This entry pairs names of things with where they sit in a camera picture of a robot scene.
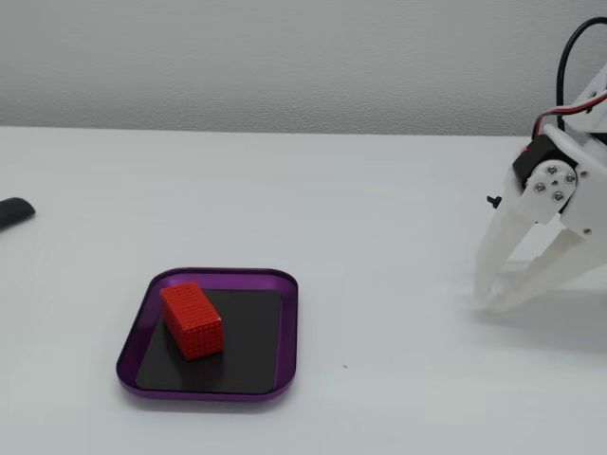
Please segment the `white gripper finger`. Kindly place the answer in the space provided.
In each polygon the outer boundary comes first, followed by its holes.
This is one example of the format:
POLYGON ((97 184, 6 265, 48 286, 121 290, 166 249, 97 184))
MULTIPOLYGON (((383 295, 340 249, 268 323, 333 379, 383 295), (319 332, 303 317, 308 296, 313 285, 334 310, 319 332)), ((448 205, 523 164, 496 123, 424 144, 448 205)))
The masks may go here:
POLYGON ((510 309, 534 299, 562 278, 564 256, 575 243, 563 234, 523 270, 511 287, 493 293, 502 268, 527 233, 555 218, 577 188, 573 168, 561 160, 536 166, 524 184, 510 169, 504 194, 475 258, 474 296, 489 309, 510 309))
POLYGON ((561 284, 606 265, 606 245, 562 230, 544 253, 517 275, 511 287, 492 297, 488 310, 501 313, 527 303, 561 284))

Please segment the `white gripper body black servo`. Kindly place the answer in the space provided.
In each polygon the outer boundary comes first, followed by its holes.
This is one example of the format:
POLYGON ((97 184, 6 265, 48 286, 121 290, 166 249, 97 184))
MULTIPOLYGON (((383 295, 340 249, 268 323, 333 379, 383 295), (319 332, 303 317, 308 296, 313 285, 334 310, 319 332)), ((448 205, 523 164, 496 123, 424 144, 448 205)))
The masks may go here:
POLYGON ((606 145, 580 144, 552 125, 512 164, 514 206, 534 223, 559 216, 564 227, 606 244, 606 145))

